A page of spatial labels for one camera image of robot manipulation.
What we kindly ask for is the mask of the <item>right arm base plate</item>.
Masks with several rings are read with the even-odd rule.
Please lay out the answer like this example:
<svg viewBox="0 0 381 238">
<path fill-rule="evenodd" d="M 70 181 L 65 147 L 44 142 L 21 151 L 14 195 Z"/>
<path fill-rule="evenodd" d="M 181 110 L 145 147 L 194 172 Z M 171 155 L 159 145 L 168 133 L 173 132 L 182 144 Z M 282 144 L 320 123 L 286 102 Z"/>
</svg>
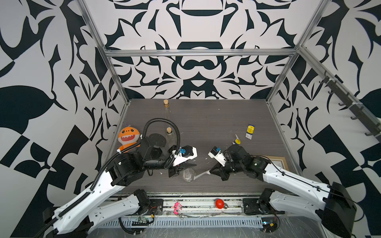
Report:
<svg viewBox="0 0 381 238">
<path fill-rule="evenodd" d="M 266 215 L 267 211 L 260 207 L 258 198 L 243 198 L 243 211 L 246 215 Z"/>
</svg>

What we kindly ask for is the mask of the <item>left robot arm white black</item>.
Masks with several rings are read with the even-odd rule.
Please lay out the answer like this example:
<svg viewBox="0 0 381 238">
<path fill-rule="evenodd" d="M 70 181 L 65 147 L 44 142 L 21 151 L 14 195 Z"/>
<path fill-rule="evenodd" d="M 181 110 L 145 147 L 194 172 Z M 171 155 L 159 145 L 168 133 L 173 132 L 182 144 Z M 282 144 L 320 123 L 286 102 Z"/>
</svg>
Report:
<svg viewBox="0 0 381 238">
<path fill-rule="evenodd" d="M 188 160 L 197 157 L 192 146 L 176 143 L 169 149 L 165 138 L 152 134 L 123 149 L 110 158 L 93 183 L 67 204 L 44 211 L 45 226 L 36 234 L 39 238 L 49 228 L 48 238 L 86 238 L 89 233 L 109 221 L 125 215 L 142 215 L 150 207 L 150 199 L 143 189 L 127 198 L 108 205 L 103 202 L 128 185 L 141 179 L 146 171 L 168 170 L 169 177 L 193 167 Z"/>
</svg>

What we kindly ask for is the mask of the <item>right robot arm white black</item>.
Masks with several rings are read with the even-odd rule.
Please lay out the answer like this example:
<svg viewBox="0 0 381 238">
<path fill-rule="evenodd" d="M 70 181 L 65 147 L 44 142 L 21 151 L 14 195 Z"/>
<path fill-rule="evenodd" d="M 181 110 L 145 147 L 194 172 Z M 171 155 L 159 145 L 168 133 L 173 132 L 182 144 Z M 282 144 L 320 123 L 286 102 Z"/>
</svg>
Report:
<svg viewBox="0 0 381 238">
<path fill-rule="evenodd" d="M 357 207 L 340 183 L 313 181 L 275 165 L 268 157 L 251 155 L 234 144 L 225 152 L 214 147 L 209 157 L 217 164 L 209 171 L 227 181 L 231 174 L 244 173 L 250 178 L 281 187 L 289 194 L 266 188 L 257 200 L 253 214 L 290 212 L 321 222 L 341 238 L 351 238 Z"/>
</svg>

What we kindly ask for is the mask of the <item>tall glass bottle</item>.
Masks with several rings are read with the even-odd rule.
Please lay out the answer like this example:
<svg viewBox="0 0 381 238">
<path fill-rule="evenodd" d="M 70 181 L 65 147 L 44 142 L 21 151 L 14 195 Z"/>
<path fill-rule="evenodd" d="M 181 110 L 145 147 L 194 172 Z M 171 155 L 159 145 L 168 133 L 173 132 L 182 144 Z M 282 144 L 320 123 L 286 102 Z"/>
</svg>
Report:
<svg viewBox="0 0 381 238">
<path fill-rule="evenodd" d="M 193 168 L 183 170 L 182 177 L 185 182 L 193 182 L 195 178 L 195 170 Z"/>
</svg>

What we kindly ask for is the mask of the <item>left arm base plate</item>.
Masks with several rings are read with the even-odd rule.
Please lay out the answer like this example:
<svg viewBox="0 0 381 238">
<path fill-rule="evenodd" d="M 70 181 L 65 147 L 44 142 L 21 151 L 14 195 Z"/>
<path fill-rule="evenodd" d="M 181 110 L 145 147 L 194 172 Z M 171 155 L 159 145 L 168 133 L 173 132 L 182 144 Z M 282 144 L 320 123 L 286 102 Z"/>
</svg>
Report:
<svg viewBox="0 0 381 238">
<path fill-rule="evenodd" d="M 161 216 L 163 214 L 163 206 L 164 206 L 163 199 L 150 199 L 150 205 L 148 207 L 148 211 L 146 214 Z"/>
</svg>

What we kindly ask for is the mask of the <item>glass bottle with cork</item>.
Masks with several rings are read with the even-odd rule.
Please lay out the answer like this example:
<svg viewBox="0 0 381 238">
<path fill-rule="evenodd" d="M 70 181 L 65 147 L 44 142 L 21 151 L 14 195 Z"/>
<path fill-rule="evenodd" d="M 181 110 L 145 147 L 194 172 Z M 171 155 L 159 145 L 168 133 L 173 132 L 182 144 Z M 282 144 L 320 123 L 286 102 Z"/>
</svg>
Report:
<svg viewBox="0 0 381 238">
<path fill-rule="evenodd" d="M 176 133 L 171 127 L 168 127 L 166 129 L 166 141 L 167 141 L 168 147 L 172 147 L 173 145 L 177 144 Z"/>
<path fill-rule="evenodd" d="M 169 116 L 171 114 L 169 100 L 168 99 L 163 100 L 163 104 L 164 104 L 165 115 Z"/>
</svg>

